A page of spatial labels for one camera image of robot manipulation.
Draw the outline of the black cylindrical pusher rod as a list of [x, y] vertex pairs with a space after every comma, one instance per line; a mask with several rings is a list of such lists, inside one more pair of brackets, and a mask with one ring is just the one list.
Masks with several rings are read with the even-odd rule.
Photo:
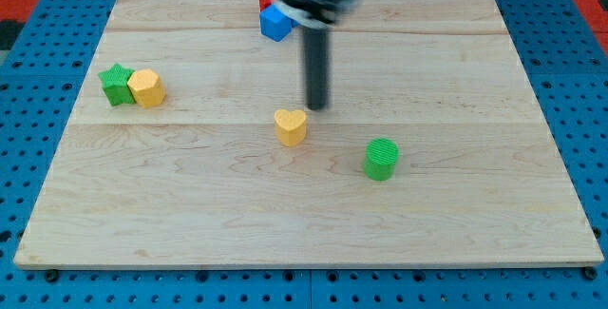
[[329, 32], [302, 29], [306, 107], [323, 110], [329, 102]]

